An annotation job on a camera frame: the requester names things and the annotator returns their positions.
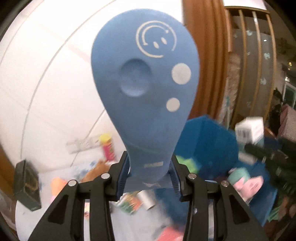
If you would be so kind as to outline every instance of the white table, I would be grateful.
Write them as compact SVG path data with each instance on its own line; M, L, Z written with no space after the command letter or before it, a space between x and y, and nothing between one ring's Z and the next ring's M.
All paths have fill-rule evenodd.
M32 212L19 201L16 205L15 224L20 241L27 241L29 239L35 226L50 206L52 197L51 180L55 177L60 177L66 181L71 179L80 181L95 164L96 162L94 161L80 166L39 174L42 208ZM161 204L157 204L148 211L142 206L135 215L129 215L119 208L114 208L111 219L116 241L153 241L155 231L170 222ZM84 240L90 240L89 220L86 218L84 219Z

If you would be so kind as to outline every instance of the white circle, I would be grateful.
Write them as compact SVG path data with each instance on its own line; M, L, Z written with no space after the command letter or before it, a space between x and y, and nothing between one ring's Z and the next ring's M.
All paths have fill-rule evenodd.
M71 181L68 182L68 185L69 185L70 187L72 187L72 186L75 186L76 183L77 183L76 180L71 180Z
M191 69L185 63L176 64L172 69L172 78L177 84L184 85L191 78Z
M101 175L101 178L103 178L103 179L108 179L109 177L110 177L110 174L109 173L103 173Z
M167 101L166 107L169 112L175 112L180 107L180 101L177 98L170 98Z

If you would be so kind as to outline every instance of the silver bolt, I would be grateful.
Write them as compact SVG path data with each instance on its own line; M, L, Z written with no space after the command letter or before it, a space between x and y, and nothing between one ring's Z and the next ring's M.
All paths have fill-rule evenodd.
M69 185L70 187L72 187L72 186L75 186L76 183L77 183L76 180L71 180L71 181L68 182L68 185Z
M228 187L229 186L229 182L228 181L222 181L221 185L224 187Z
M195 179L195 178L197 177L197 175L196 175L195 173L189 173L189 174L188 174L188 177L189 177L190 179Z
M110 174L109 173L103 173L101 175L101 178L103 178L103 179L108 179L109 177L110 177Z

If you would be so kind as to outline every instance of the black box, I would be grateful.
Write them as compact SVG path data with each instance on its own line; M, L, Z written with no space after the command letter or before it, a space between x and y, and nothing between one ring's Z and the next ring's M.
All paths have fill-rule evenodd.
M26 160L15 167L14 195L31 211L41 208L38 174Z

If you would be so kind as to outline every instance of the blue storage box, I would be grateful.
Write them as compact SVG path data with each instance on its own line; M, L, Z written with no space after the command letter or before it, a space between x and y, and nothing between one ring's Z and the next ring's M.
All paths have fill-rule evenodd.
M264 184L250 202L252 213L263 226L274 204L277 190L270 185L264 164L258 162L251 166L240 162L238 151L234 131L228 131L214 120L202 116L186 122L175 148L175 155L192 158L197 166L201 166L198 175L205 180L226 176L234 167L246 167L251 177L263 176ZM180 203L173 197L172 189L156 189L155 193L163 201L173 221L185 225L188 203Z

